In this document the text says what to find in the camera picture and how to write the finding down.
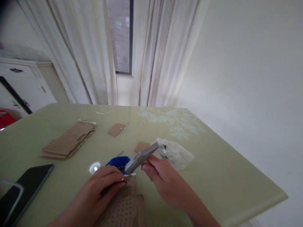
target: cardboard piece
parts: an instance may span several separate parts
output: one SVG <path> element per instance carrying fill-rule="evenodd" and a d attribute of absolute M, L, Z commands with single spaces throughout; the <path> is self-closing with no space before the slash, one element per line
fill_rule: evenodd
<path fill-rule="evenodd" d="M 71 157 L 94 131 L 95 127 L 91 122 L 78 121 L 72 128 L 44 147 L 39 155 L 61 159 Z"/>
<path fill-rule="evenodd" d="M 140 142 L 137 144 L 136 148 L 135 148 L 135 153 L 138 153 L 139 151 L 143 151 L 143 150 L 145 150 L 146 148 L 148 148 L 149 146 L 150 146 L 149 143 L 145 143 L 145 142 L 140 141 Z"/>
<path fill-rule="evenodd" d="M 107 132 L 111 134 L 113 137 L 116 137 L 125 127 L 123 124 L 115 124 L 113 127 L 111 127 Z"/>
<path fill-rule="evenodd" d="M 94 227 L 145 226 L 144 197 L 136 195 L 136 176 L 128 175 L 127 180 L 127 185 L 111 200 Z"/>

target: white cabinet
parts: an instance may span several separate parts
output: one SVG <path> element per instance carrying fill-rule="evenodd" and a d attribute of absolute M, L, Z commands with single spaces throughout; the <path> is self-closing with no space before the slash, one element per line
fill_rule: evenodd
<path fill-rule="evenodd" d="M 53 103 L 69 103 L 53 64 L 0 57 L 0 108 L 35 112 Z"/>
<path fill-rule="evenodd" d="M 43 91 L 41 83 L 37 79 L 8 76 L 4 76 L 4 78 L 32 112 L 35 112 L 51 103 L 51 100 Z"/>
<path fill-rule="evenodd" d="M 27 115 L 17 100 L 0 83 L 0 107 L 7 110 L 15 119 L 20 119 Z"/>

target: tablet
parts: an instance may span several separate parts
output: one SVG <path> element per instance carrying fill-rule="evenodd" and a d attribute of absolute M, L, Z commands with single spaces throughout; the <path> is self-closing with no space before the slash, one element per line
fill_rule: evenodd
<path fill-rule="evenodd" d="M 45 165 L 32 167 L 26 170 L 26 172 L 17 181 L 18 184 L 24 188 L 23 194 L 17 203 L 10 218 L 6 222 L 5 226 L 14 226 L 26 207 L 37 193 L 46 177 L 49 175 L 54 165 Z M 3 226 L 11 208 L 16 202 L 20 193 L 20 189 L 16 186 L 11 187 L 8 192 L 0 199 L 0 225 Z"/>

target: window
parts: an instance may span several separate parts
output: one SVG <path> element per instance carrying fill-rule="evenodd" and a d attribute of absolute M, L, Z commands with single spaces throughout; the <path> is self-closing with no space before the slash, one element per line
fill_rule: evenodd
<path fill-rule="evenodd" d="M 132 74 L 134 0 L 106 0 L 116 73 Z"/>

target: cabinet drawer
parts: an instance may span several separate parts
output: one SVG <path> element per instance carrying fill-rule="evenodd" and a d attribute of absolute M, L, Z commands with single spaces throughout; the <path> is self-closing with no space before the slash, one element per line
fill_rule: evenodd
<path fill-rule="evenodd" d="M 0 74 L 35 78 L 29 66 L 0 62 Z"/>

